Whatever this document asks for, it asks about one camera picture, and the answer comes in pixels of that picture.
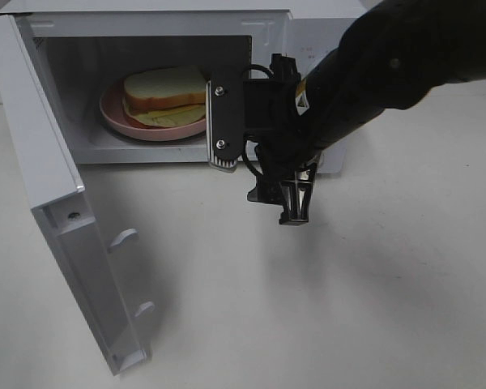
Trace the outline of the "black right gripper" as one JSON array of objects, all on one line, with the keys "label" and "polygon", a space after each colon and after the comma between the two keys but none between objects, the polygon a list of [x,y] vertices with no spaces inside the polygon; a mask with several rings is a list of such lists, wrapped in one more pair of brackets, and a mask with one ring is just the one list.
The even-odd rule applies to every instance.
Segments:
[{"label": "black right gripper", "polygon": [[256,179],[247,194],[253,203],[283,205],[281,225],[309,222],[309,205],[320,154],[300,157],[309,134],[304,120],[315,104],[309,99],[308,81],[320,71],[315,62],[302,76],[294,58],[274,53],[271,64],[250,64],[245,71],[257,71],[263,79],[244,82],[244,143],[253,143],[258,163],[242,152],[247,169]]}]

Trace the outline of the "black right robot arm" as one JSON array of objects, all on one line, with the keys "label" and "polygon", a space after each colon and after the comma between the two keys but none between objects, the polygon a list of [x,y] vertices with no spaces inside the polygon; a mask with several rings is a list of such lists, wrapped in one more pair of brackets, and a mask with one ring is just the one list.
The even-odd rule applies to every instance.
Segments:
[{"label": "black right robot arm", "polygon": [[307,75],[276,54],[244,83],[244,141],[254,143],[255,203],[304,224],[320,155],[388,109],[446,83],[486,79],[486,1],[383,1]]}]

